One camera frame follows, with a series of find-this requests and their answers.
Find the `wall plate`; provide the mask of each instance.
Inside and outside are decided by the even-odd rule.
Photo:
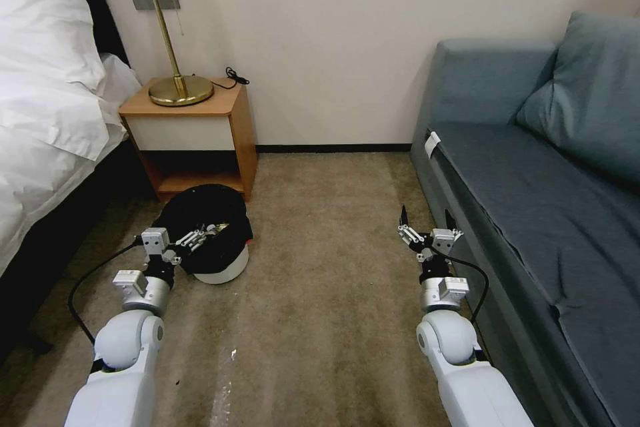
[[[180,10],[180,0],[158,0],[162,10]],[[153,0],[133,0],[136,10],[155,10]]]

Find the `lamp cord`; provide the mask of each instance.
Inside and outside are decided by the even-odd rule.
[[[233,88],[235,88],[236,85],[238,85],[238,83],[240,85],[248,85],[249,84],[249,80],[245,79],[244,77],[239,76],[234,69],[232,69],[231,67],[227,67],[227,69],[225,70],[225,73],[227,74],[227,78],[230,78],[233,80],[233,85],[231,87],[225,87],[224,85],[220,85],[219,83],[215,83],[212,82],[213,85],[216,85],[220,88],[223,88],[225,90],[231,90]]]

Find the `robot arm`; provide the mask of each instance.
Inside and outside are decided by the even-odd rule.
[[[65,427],[149,427],[153,416],[153,371],[164,325],[162,316],[182,255],[201,246],[210,232],[189,232],[175,245],[167,230],[142,233],[146,270],[120,270],[113,279],[123,294],[124,312],[96,335],[87,383],[73,399]]]
[[[416,337],[438,379],[452,427],[533,427],[505,377],[486,361],[473,325],[458,314],[469,291],[467,279],[453,277],[449,260],[430,249],[449,255],[462,232],[433,229],[428,235],[418,234],[407,224],[403,207],[398,235],[416,252],[422,271],[425,315]]]

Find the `teal cushion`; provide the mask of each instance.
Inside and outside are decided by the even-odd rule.
[[[640,19],[574,12],[553,78],[527,99],[516,123],[640,183]]]

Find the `black baseboard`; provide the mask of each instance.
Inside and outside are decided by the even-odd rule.
[[[336,143],[322,145],[256,145],[258,153],[337,153],[409,151],[410,143]]]

